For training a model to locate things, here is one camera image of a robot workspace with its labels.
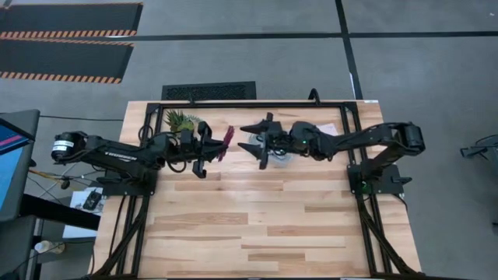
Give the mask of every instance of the wooden tabletop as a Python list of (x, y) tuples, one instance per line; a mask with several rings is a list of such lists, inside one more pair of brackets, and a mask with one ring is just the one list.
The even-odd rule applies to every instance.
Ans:
[[(137, 134), (146, 104), (128, 104), (120, 142), (139, 144)], [(363, 128), (383, 121), (378, 103), (358, 101), (358, 108)], [(269, 163), (266, 170), (259, 170), (254, 157), (237, 146), (248, 139), (248, 134), (239, 128), (258, 123), (267, 112), (272, 112), (274, 121), (281, 121), (286, 130), (295, 121), (308, 121), (317, 125), (333, 123), (342, 134), (338, 109), (183, 112), (207, 121), (213, 138), (223, 139), (229, 125), (235, 127), (235, 135), (221, 163), (205, 164), (208, 176), (204, 180), (197, 179), (191, 166), (183, 173), (173, 173), (167, 167), (160, 171), (147, 216), (139, 277), (369, 275), (356, 201), (349, 192), (345, 171), (349, 163), (346, 152), (338, 153), (332, 162), (294, 156), (286, 168)], [(381, 150), (367, 149), (369, 157)], [(419, 270), (405, 206), (389, 194), (377, 197), (386, 237), (406, 263)], [(121, 197), (109, 198), (103, 209), (95, 243), (96, 269), (107, 258), (120, 201)], [(125, 213), (126, 207), (116, 243), (121, 239)], [(378, 244), (375, 238), (372, 240), (377, 269), (381, 271)], [(130, 271), (134, 247), (132, 242), (125, 272)]]

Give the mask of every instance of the black floor mat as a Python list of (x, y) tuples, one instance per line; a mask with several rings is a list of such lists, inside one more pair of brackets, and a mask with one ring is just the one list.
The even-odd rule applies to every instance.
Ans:
[(163, 86), (162, 100), (255, 100), (256, 82)]
[(0, 78), (120, 83), (133, 44), (61, 39), (0, 39)]
[(0, 8), (0, 37), (135, 35), (142, 3), (11, 5)]

